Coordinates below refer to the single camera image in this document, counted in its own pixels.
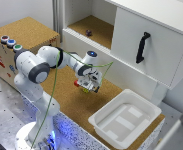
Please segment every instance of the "red object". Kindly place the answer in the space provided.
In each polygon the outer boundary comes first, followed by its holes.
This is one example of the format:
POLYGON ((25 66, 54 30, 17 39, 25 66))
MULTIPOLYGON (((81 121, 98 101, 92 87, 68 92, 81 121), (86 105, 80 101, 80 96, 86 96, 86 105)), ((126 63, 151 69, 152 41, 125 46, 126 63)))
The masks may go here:
POLYGON ((10 75, 9 73, 7 73, 7 75, 8 75, 9 77, 11 77, 11 75, 10 75))
POLYGON ((77 83, 77 81, 78 81, 78 80, 74 81, 74 85, 75 85, 76 87, 79 87, 79 84, 77 83))
POLYGON ((5 65, 3 64, 3 61, 2 61, 2 59, 1 59, 1 56, 0 56, 0 65, 1 65, 3 68, 5 68, 5 65))

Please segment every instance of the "drawer knob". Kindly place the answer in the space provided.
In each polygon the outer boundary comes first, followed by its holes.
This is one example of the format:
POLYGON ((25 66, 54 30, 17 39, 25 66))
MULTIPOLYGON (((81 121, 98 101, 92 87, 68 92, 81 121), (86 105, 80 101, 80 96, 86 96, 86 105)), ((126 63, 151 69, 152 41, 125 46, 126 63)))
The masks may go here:
POLYGON ((138 54, 136 57, 136 63, 139 64, 140 62, 142 62, 144 60, 144 57, 142 57, 142 53, 144 50, 144 46, 145 46, 145 40, 148 39, 151 35, 147 32, 144 32, 144 36, 142 37, 141 41, 140 41, 140 45, 139 45, 139 49, 138 49, 138 54))

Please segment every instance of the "black handle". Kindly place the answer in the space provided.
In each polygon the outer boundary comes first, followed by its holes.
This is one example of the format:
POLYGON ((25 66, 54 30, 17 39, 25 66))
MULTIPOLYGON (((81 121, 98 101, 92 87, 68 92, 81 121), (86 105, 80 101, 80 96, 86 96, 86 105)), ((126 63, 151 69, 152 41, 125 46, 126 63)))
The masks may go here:
POLYGON ((142 53, 144 50, 144 46, 145 46, 145 40, 148 39, 151 35, 147 32, 144 32, 144 36, 142 37, 141 41, 140 41, 140 45, 139 45, 139 49, 138 49, 138 54, 136 57, 136 63, 139 64, 140 62, 142 62, 144 60, 144 57, 142 57, 142 53))

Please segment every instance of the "cabinet door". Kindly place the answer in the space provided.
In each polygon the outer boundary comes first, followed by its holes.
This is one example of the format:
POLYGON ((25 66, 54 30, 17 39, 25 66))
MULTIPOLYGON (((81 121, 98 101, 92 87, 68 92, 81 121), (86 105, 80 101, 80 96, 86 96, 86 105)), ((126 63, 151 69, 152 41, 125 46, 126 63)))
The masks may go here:
POLYGON ((111 54, 170 86, 183 55, 183 35, 118 8, 111 54), (145 40, 144 60, 137 64, 136 56, 144 32, 151 37, 145 40))

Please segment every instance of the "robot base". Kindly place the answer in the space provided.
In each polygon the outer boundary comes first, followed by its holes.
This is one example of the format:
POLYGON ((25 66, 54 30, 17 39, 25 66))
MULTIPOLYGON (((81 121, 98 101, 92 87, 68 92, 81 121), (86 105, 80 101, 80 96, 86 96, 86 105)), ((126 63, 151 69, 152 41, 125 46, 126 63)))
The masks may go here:
MULTIPOLYGON (((39 147, 31 149, 31 146, 29 146, 29 144, 26 141, 26 137, 28 136, 29 132, 31 131, 34 125, 35 125, 35 122, 26 124, 17 132, 16 138, 15 138, 15 150, 40 150, 39 147)), ((60 145, 60 142, 61 142, 60 138, 56 136, 57 149, 60 145)))

